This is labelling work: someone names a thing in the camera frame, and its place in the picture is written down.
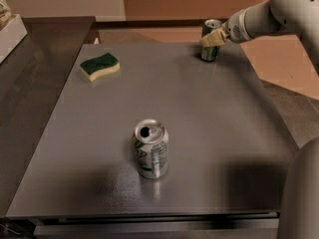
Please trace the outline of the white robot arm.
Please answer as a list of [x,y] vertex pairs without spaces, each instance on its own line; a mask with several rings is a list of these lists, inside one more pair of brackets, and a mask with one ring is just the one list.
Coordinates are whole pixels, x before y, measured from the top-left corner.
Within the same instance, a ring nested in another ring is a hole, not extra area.
[[[319,0],[268,0],[232,15],[200,39],[203,47],[292,33],[319,73]],[[294,156],[285,181],[277,239],[319,239],[319,137]]]

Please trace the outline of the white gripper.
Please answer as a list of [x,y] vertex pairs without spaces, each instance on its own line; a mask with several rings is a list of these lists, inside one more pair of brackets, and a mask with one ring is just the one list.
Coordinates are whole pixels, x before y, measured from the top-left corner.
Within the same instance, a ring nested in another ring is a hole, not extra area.
[[222,46],[229,39],[233,43],[243,43],[252,40],[248,33],[245,18],[249,8],[242,9],[230,16],[223,24],[224,29],[218,28],[199,40],[202,47]]

